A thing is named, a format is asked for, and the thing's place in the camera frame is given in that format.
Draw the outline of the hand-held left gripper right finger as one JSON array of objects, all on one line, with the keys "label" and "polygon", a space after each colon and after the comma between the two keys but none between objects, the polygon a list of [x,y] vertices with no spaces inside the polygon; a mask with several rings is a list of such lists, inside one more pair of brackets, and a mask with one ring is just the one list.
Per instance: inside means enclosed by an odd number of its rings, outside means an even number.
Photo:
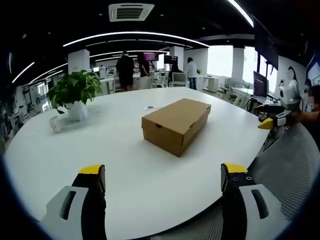
[{"label": "hand-held left gripper right finger", "polygon": [[221,164],[222,240],[274,240],[289,225],[281,202],[241,164]]}]

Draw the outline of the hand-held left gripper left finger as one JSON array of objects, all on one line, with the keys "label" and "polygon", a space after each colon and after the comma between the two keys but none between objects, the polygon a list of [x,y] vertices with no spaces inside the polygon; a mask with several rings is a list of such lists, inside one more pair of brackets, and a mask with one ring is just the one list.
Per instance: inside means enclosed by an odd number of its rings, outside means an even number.
[{"label": "hand-held left gripper left finger", "polygon": [[46,205],[39,225],[53,240],[105,240],[105,166],[79,171]]}]

